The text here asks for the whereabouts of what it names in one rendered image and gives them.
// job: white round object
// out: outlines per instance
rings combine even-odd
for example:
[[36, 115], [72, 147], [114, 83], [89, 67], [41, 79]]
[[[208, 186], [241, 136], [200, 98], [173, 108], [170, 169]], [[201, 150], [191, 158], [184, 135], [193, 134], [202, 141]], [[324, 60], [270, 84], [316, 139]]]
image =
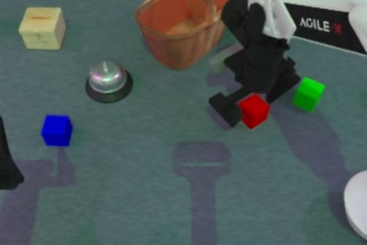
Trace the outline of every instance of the white round object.
[[344, 206], [351, 227], [367, 240], [367, 170], [357, 173], [346, 184]]

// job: red x logo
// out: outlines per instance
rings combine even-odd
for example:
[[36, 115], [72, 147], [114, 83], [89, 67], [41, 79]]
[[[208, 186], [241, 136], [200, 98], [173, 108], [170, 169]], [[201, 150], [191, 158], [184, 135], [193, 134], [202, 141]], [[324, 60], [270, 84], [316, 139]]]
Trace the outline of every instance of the red x logo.
[[339, 23], [333, 24], [333, 30], [334, 30], [334, 34], [343, 34], [342, 25]]

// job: yellow wooden block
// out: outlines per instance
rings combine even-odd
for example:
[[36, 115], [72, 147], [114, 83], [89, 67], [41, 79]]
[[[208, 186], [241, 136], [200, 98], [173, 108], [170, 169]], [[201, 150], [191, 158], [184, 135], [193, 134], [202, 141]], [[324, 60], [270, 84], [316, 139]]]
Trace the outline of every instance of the yellow wooden block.
[[19, 26], [27, 49], [60, 50], [66, 24], [59, 7], [28, 7]]

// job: green cube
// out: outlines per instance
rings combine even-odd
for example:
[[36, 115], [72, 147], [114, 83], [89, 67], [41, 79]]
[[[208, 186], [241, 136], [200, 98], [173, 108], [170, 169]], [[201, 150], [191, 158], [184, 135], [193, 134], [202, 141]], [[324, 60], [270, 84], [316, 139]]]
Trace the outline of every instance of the green cube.
[[308, 112], [314, 111], [321, 99], [325, 85], [305, 77], [293, 97], [293, 104]]

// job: basket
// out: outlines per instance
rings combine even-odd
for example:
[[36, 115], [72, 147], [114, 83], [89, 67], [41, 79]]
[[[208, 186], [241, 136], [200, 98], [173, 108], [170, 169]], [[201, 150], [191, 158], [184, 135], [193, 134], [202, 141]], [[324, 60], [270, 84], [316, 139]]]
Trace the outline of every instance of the basket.
[[229, 0], [146, 0], [135, 20], [153, 56], [168, 68], [193, 65], [219, 41]]

